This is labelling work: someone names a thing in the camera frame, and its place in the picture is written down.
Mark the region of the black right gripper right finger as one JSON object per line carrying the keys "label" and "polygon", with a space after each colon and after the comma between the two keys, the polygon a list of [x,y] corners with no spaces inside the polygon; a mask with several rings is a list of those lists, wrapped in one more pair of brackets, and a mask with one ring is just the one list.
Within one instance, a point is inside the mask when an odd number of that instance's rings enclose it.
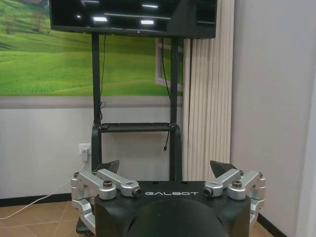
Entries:
{"label": "black right gripper right finger", "polygon": [[228,197],[233,200],[250,198],[250,221],[257,221],[259,210],[265,204],[266,178],[261,172],[237,169],[230,163],[210,161],[215,181],[206,181],[204,195],[219,197],[227,190]]}

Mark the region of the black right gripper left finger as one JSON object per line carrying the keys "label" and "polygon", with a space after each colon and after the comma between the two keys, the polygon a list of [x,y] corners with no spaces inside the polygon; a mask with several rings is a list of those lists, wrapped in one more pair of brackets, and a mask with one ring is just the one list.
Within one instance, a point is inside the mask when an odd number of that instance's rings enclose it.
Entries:
{"label": "black right gripper left finger", "polygon": [[141,188],[137,181],[128,180],[117,174],[119,161],[102,163],[93,171],[79,171],[71,179],[72,205],[79,211],[79,218],[84,224],[95,224],[92,210],[92,198],[112,200],[117,191],[128,198],[138,198]]}

